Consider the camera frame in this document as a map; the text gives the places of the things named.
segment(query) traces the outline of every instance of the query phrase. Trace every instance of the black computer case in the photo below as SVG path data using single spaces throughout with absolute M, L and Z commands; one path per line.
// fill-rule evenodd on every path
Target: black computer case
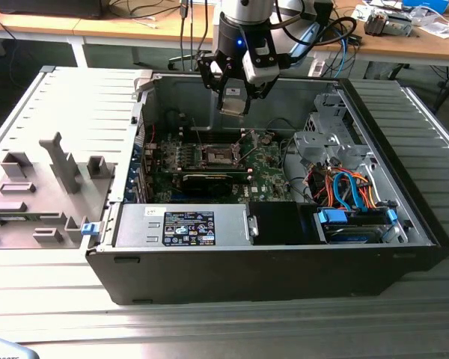
M 98 19 L 110 0 L 0 0 L 1 13 L 36 13 Z

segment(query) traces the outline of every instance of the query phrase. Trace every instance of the motherboard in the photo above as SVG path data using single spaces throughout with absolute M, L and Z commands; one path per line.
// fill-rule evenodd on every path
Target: motherboard
M 145 148 L 141 186 L 147 203 L 292 200 L 273 134 L 168 133 Z

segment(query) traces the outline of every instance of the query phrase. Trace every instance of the desk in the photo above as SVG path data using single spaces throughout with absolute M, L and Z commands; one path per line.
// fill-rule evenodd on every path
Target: desk
M 359 0 L 336 0 L 337 11 L 341 15 L 350 15 Z M 204 49 L 211 49 L 213 40 L 213 6 L 208 9 L 210 28 Z M 105 19 L 73 19 L 66 17 L 35 15 L 4 15 L 0 21 L 7 26 L 19 40 L 38 40 L 69 43 L 73 47 L 79 67 L 86 67 L 85 44 L 143 46 L 143 47 L 180 47 L 180 16 L 177 11 L 156 16 L 158 29 L 130 19 L 117 19 L 111 14 Z M 449 39 L 443 40 L 418 28 L 411 37 L 371 37 L 364 34 L 363 22 L 358 23 L 356 34 L 363 37 L 363 43 L 357 59 L 363 61 L 381 61 L 398 64 L 424 64 L 449 66 Z M 204 6 L 195 5 L 195 25 L 193 41 L 198 42 L 204 32 Z M 0 26 L 0 38 L 9 38 Z M 189 49 L 189 26 L 186 26 L 183 45 Z M 334 56 L 339 44 L 317 47 L 310 53 L 318 59 Z
M 352 9 L 361 4 L 359 0 L 337 0 L 337 12 L 350 16 Z M 359 60 L 381 61 L 398 64 L 425 64 L 449 66 L 449 39 L 443 40 L 437 36 L 414 28 L 410 37 L 385 35 L 372 37 L 364 33 L 364 23 L 358 22 L 355 34 L 362 37 L 362 45 L 356 56 Z M 318 51 L 335 53 L 339 44 L 321 46 Z
M 209 29 L 202 49 L 211 49 L 213 41 L 213 11 L 209 6 Z M 0 13 L 0 22 L 12 32 L 18 40 L 51 41 L 69 43 L 73 48 L 76 63 L 86 67 L 87 61 L 83 46 L 86 44 L 180 48 L 180 14 L 177 10 L 155 16 L 158 28 L 149 28 L 131 19 L 121 19 L 108 13 L 103 19 L 74 19 L 69 17 L 6 15 Z M 195 23 L 193 42 L 198 44 L 204 33 L 204 6 L 195 5 Z M 0 38 L 8 35 L 0 26 Z M 190 27 L 183 34 L 183 47 L 190 47 Z

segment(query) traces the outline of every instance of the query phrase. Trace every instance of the green circuit board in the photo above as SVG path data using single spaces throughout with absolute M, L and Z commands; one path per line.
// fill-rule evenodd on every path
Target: green circuit board
M 180 166 L 177 163 L 185 163 L 188 167 L 196 165 L 201 159 L 198 144 L 186 144 L 185 148 L 179 138 L 170 135 L 159 140 L 158 144 L 159 151 L 154 160 L 156 165 L 151 171 L 151 179 L 148 180 L 153 188 L 151 201 L 154 203 L 247 203 L 293 200 L 279 167 L 281 157 L 277 141 L 271 141 L 269 144 L 259 142 L 257 149 L 242 161 L 244 168 L 242 173 L 232 174 L 238 178 L 246 178 L 248 176 L 246 171 L 252 168 L 252 179 L 237 181 L 232 185 L 231 193 L 223 197 L 188 196 L 177 186 L 179 176 L 176 173 Z M 254 143 L 249 138 L 243 141 L 240 153 L 246 154 L 253 148 Z

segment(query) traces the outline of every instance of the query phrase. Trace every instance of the blue latch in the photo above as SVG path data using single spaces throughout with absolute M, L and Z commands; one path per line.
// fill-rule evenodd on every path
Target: blue latch
M 396 211 L 394 211 L 393 209 L 388 209 L 387 214 L 393 224 L 397 222 Z
M 321 223 L 347 223 L 346 212 L 342 209 L 322 209 L 318 218 Z
M 98 236 L 100 234 L 100 222 L 85 223 L 82 226 L 83 236 Z

